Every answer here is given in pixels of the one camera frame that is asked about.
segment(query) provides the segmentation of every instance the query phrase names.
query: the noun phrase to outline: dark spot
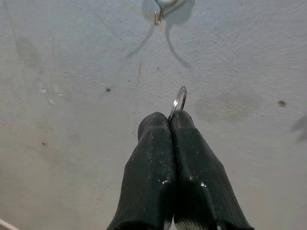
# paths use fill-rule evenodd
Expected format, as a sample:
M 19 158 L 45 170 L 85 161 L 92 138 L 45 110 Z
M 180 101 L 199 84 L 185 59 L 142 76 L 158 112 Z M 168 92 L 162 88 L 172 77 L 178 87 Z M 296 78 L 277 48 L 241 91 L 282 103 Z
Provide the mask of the dark spot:
M 287 105 L 287 103 L 286 103 L 285 101 L 279 101 L 279 102 L 278 102 L 278 105 L 279 105 L 280 107 L 285 108 L 286 105 Z

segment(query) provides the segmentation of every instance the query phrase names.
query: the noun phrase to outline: ribbed grip texture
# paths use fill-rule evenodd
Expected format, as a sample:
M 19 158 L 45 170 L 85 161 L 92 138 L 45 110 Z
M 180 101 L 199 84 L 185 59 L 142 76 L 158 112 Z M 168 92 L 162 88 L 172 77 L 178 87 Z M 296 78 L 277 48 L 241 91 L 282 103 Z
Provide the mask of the ribbed grip texture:
M 126 164 L 116 214 L 107 230 L 168 230 L 176 194 L 176 169 L 167 118 L 146 117 Z
M 179 230 L 252 230 L 222 163 L 188 113 L 176 111 L 171 132 L 178 181 L 176 227 Z

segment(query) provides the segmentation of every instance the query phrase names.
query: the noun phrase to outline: water stain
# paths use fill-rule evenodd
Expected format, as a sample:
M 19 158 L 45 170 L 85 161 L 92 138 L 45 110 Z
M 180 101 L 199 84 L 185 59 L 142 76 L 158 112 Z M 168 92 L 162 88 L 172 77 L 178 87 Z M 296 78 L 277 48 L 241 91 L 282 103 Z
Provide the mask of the water stain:
M 253 91 L 230 89 L 216 97 L 199 99 L 195 103 L 195 113 L 208 122 L 239 122 L 253 113 L 260 103 L 260 96 Z
M 29 68 L 42 73 L 43 62 L 37 47 L 29 38 L 16 38 L 17 53 L 21 61 Z

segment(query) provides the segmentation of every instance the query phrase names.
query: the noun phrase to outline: dirty surface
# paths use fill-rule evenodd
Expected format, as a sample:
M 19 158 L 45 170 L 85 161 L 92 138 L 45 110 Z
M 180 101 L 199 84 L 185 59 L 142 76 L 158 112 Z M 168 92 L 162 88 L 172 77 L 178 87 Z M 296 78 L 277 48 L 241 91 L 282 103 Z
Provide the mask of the dirty surface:
M 156 10 L 0 0 L 0 219 L 105 229 L 139 122 L 186 85 L 251 225 L 304 230 L 307 2 L 190 0 L 160 27 Z

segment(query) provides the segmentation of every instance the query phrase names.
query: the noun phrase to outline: metal hook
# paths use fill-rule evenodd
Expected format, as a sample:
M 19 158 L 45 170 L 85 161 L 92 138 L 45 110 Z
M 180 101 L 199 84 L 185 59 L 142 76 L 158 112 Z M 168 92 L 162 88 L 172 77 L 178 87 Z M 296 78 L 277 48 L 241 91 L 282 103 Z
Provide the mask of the metal hook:
M 164 18 L 164 12 L 166 8 L 174 8 L 178 5 L 179 0 L 154 0 L 160 7 L 160 12 L 154 12 L 154 24 L 160 25 L 162 19 Z
M 159 14 L 155 11 L 154 12 L 154 24 L 155 25 L 160 25 L 162 18 L 164 14 L 164 8 L 160 7 L 160 12 Z
M 179 92 L 176 96 L 176 99 L 174 100 L 174 103 L 173 103 L 173 106 L 171 108 L 171 113 L 168 117 L 168 121 L 171 122 L 171 120 L 173 119 L 173 116 L 175 114 L 175 111 L 176 111 L 176 108 L 177 108 L 177 105 L 179 103 L 179 100 L 181 99 L 182 95 L 183 95 L 183 99 L 182 99 L 182 104 L 181 104 L 181 110 L 183 110 L 183 107 L 184 107 L 184 104 L 186 102 L 186 97 L 187 97 L 187 94 L 188 94 L 188 91 L 187 91 L 187 88 L 186 86 L 181 86 L 181 88 L 179 89 Z

